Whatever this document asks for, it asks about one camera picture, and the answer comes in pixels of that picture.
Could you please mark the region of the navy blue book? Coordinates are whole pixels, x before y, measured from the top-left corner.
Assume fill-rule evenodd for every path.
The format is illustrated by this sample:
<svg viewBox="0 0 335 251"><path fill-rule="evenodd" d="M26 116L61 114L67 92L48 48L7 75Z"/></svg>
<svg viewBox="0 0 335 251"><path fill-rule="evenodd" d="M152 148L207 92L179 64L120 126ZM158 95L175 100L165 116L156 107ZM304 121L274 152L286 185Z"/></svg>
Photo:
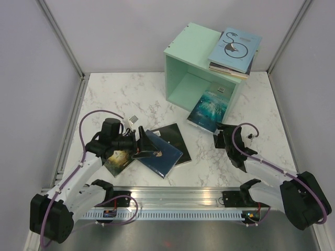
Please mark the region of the navy blue book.
<svg viewBox="0 0 335 251"><path fill-rule="evenodd" d="M182 157L183 152L149 130L146 131L146 135L159 151L151 153L149 157L140 158L139 162L164 179Z"/></svg>

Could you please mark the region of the teal ocean cover book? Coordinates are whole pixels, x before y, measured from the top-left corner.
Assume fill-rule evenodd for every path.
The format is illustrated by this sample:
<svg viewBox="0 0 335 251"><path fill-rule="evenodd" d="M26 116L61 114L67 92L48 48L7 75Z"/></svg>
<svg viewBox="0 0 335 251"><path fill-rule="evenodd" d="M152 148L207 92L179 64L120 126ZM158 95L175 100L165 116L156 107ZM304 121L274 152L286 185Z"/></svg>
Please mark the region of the teal ocean cover book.
<svg viewBox="0 0 335 251"><path fill-rule="evenodd" d="M230 92L221 90L223 92L206 90L187 117L187 122L214 133L216 123L221 123L224 119L231 98Z"/></svg>

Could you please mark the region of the pale green book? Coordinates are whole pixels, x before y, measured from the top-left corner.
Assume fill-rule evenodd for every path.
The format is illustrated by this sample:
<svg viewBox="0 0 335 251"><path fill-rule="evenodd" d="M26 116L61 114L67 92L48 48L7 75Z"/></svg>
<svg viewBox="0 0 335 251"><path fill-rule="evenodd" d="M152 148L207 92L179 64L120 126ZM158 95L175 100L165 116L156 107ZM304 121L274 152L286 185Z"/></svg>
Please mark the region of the pale green book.
<svg viewBox="0 0 335 251"><path fill-rule="evenodd" d="M232 95L233 93L232 88L226 86L225 84L217 82L212 82L208 90L212 93L228 95L228 96Z"/></svg>

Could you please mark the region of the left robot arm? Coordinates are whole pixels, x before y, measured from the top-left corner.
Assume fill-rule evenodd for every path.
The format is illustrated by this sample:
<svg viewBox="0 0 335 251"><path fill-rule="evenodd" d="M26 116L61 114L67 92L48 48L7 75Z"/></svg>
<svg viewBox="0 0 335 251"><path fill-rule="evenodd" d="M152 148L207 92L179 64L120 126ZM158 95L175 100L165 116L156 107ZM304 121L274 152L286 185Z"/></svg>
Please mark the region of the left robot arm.
<svg viewBox="0 0 335 251"><path fill-rule="evenodd" d="M89 178L114 154L128 151L132 158L146 158L159 149L146 135L143 127L128 135L120 133L121 122L107 118L101 130L83 147L77 165L45 195L36 194L30 202L29 228L59 244L71 234L75 223L96 205L110 206L114 202L113 185L98 179L81 192Z"/></svg>

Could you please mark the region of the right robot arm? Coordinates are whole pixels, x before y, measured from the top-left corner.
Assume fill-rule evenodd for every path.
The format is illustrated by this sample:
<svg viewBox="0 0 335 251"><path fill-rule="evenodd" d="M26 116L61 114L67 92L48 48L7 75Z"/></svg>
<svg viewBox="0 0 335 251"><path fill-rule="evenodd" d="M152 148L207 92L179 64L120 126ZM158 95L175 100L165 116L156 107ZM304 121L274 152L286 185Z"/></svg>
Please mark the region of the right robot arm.
<svg viewBox="0 0 335 251"><path fill-rule="evenodd" d="M239 200L243 205L259 202L275 208L299 230L326 223L332 208L312 173L291 172L246 147L241 124L216 123L216 129L215 147L226 151L235 168L255 176L240 186Z"/></svg>

